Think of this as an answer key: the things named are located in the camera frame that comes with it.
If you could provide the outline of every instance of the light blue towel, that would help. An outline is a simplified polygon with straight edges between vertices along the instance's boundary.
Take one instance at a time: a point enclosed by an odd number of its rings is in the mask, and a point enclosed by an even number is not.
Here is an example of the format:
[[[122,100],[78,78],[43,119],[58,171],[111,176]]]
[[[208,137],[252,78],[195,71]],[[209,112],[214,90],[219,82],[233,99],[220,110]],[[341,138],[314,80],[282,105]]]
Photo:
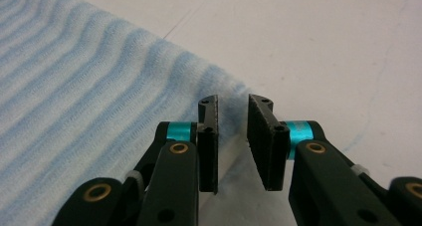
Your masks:
[[[160,121],[220,97],[221,147],[245,86],[81,0],[0,0],[0,224],[49,225],[83,182],[124,180]]]

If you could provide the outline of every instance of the fabric fold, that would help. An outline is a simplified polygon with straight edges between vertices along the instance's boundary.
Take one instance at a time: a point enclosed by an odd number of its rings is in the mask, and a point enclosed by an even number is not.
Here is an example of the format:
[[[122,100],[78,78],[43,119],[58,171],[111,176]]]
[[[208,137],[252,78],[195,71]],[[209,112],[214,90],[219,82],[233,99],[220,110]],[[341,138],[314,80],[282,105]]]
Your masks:
[[[0,0],[0,222],[48,225],[85,181],[123,181],[159,122],[197,121],[210,95],[234,160],[247,90],[82,0]]]

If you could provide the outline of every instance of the white surface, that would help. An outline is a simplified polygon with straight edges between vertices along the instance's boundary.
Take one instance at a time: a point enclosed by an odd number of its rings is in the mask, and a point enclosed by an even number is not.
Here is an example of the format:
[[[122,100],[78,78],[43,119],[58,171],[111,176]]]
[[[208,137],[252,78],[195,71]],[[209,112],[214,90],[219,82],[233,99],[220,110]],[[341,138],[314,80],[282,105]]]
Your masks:
[[[317,120],[382,186],[422,177],[421,0],[87,1],[219,65],[279,119]],[[291,168],[264,192],[254,167],[245,147],[200,225],[295,225]]]

